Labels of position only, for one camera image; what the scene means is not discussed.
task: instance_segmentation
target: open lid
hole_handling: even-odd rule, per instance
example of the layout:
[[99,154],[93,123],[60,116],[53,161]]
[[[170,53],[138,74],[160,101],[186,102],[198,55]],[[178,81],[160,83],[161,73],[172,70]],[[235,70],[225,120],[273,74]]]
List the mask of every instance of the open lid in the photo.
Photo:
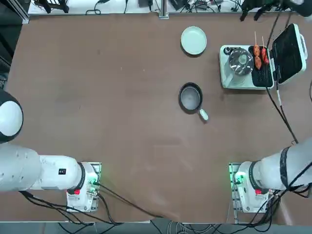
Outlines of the open lid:
[[274,58],[274,80],[283,84],[300,71],[306,69],[306,56],[302,44],[304,39],[297,24],[290,24],[272,44],[271,55]]

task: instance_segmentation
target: white appliance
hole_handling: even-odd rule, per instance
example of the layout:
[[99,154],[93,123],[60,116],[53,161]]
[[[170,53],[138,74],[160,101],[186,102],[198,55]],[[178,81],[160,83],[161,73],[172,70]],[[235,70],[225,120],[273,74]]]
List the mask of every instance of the white appliance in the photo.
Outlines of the white appliance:
[[235,74],[229,65],[230,54],[236,48],[242,48],[253,55],[252,45],[223,45],[220,48],[221,83],[228,89],[273,88],[274,81],[285,84],[306,70],[308,51],[304,37],[299,33],[298,25],[290,24],[273,42],[272,50],[267,53],[270,64],[263,60],[258,70],[256,67],[244,76]]

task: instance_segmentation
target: frying pan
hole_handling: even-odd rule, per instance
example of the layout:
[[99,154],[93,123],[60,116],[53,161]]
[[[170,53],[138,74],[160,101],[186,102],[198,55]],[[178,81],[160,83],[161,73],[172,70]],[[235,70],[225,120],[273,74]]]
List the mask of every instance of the frying pan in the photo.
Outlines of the frying pan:
[[208,115],[201,108],[202,102],[203,93],[197,84],[188,82],[182,86],[179,93],[179,104],[181,108],[188,114],[199,113],[207,121]]

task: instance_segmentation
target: brown table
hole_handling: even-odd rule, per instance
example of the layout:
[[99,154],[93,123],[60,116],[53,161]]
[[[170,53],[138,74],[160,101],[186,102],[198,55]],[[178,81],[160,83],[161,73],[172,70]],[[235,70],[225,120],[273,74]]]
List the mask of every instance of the brown table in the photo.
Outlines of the brown table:
[[[225,90],[218,51],[223,44],[267,40],[276,14],[254,22],[239,15],[155,14],[32,18],[22,28],[7,90],[21,103],[24,126],[14,140],[39,154],[102,162],[102,183],[139,206],[174,221],[233,223],[229,162],[257,160],[288,146],[291,135],[264,91]],[[285,27],[283,15],[273,38]],[[311,24],[298,16],[307,47]],[[186,56],[182,31],[202,28],[198,58]],[[299,141],[311,136],[308,96],[312,60],[302,77],[281,87]],[[210,119],[183,113],[180,87],[193,81]],[[64,204],[64,191],[34,192]],[[150,217],[108,196],[117,221]],[[64,220],[17,192],[0,195],[1,221]],[[275,223],[310,225],[312,201],[287,195]],[[107,218],[101,204],[96,213]]]

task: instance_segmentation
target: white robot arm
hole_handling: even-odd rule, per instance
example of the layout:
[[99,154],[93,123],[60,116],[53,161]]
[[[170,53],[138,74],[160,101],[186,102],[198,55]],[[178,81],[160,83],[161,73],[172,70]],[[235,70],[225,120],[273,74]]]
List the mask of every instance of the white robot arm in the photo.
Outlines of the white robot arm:
[[99,182],[100,164],[77,162],[68,156],[38,155],[7,143],[18,135],[22,124],[19,102],[0,91],[0,192],[66,190],[67,206],[84,212],[95,210],[98,187],[93,183]]
[[[285,190],[295,177],[312,163],[312,138],[265,157],[260,161],[243,162],[235,173],[242,211],[257,213],[268,201],[269,190]],[[292,185],[308,186],[312,182],[312,167]]]

